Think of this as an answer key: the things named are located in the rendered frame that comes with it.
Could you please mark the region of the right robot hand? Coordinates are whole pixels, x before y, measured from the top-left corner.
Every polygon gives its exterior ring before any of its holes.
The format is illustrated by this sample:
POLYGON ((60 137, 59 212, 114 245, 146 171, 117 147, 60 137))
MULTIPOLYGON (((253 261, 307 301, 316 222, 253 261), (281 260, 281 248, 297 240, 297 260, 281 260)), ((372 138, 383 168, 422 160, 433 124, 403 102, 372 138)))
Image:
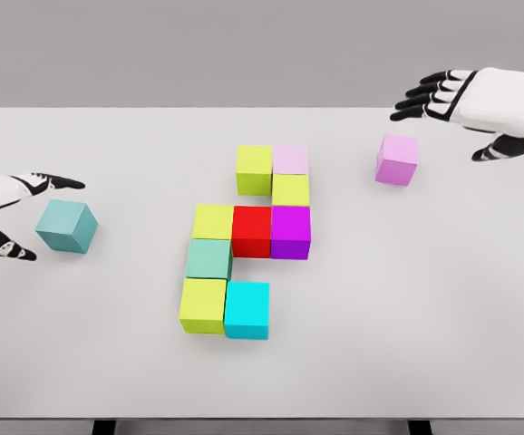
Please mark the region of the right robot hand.
POLYGON ((391 121, 428 118, 465 130, 494 134, 471 160, 508 160, 524 155, 524 72, 485 67, 450 69, 420 79, 393 106, 391 121))

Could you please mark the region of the teal blue cube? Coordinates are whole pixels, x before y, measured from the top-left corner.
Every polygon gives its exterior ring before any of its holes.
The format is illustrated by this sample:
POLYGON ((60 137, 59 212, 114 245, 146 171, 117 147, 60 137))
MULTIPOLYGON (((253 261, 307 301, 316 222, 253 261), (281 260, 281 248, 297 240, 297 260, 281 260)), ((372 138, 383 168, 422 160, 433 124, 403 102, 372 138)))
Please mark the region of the teal blue cube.
POLYGON ((86 254, 99 223, 82 202, 51 199, 36 228, 36 234, 52 250, 86 254))

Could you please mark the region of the orchid pink cube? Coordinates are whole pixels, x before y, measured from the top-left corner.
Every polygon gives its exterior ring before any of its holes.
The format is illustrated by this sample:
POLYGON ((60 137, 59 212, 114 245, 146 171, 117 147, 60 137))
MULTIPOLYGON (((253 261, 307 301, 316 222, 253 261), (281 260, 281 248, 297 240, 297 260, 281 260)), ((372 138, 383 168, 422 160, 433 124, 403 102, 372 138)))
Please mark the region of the orchid pink cube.
POLYGON ((376 159, 378 182, 406 187, 419 164, 419 140, 414 137, 385 134, 376 159))

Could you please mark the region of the yellow-green cube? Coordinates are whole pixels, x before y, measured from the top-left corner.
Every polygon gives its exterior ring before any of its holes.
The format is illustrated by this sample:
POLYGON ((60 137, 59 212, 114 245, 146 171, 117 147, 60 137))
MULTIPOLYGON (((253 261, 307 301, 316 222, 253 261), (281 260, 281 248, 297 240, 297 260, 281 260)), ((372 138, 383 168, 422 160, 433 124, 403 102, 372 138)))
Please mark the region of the yellow-green cube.
POLYGON ((271 203, 273 206, 309 207, 309 177, 302 174, 275 174, 271 203))
POLYGON ((179 310, 184 332, 225 335, 226 291, 224 279, 185 278, 179 310))
POLYGON ((191 236, 195 239, 230 240, 233 216, 232 205, 198 204, 191 236))
POLYGON ((272 175, 270 146, 238 146, 236 180, 240 196, 270 196, 272 175))

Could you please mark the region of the pale pink cube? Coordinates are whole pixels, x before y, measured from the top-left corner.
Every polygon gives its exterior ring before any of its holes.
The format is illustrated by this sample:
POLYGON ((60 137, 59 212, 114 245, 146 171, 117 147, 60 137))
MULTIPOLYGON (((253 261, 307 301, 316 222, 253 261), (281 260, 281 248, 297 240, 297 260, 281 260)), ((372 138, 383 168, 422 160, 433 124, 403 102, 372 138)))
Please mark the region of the pale pink cube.
POLYGON ((282 175, 308 175, 306 147, 276 146, 273 148, 273 172, 282 175))

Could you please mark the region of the mint green cube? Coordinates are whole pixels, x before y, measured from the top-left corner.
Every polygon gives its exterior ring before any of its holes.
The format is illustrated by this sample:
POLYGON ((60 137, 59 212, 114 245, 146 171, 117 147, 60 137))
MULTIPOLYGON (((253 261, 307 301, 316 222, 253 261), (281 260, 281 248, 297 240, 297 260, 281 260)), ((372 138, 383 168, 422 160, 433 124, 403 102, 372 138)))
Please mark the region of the mint green cube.
POLYGON ((192 239, 185 276, 187 278, 224 279, 231 278, 231 242, 223 239, 192 239))

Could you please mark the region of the purple cube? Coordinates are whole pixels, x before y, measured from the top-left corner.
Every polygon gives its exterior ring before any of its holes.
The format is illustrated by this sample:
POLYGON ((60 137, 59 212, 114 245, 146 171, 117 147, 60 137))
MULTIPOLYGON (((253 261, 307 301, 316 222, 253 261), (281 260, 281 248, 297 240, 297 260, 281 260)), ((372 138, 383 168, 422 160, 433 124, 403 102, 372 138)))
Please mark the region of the purple cube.
POLYGON ((270 248, 272 259, 307 260, 311 242, 310 207, 272 207, 270 248))

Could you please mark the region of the red cube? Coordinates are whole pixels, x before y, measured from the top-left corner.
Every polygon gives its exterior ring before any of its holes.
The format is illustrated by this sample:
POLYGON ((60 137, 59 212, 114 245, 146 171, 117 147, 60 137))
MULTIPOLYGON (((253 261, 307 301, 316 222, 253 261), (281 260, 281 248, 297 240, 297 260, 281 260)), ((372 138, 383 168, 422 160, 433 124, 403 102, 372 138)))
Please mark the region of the red cube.
POLYGON ((234 257, 270 258, 271 217, 271 207, 234 207, 231 234, 234 257))

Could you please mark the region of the cyan cube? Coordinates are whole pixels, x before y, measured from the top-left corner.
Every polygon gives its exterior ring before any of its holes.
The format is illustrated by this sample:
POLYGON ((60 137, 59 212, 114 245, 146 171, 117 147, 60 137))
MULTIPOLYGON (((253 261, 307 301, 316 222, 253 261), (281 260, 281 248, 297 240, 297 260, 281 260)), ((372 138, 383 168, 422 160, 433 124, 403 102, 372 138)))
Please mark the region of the cyan cube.
POLYGON ((267 340, 269 336, 270 284, 229 281, 224 327, 230 339, 267 340))

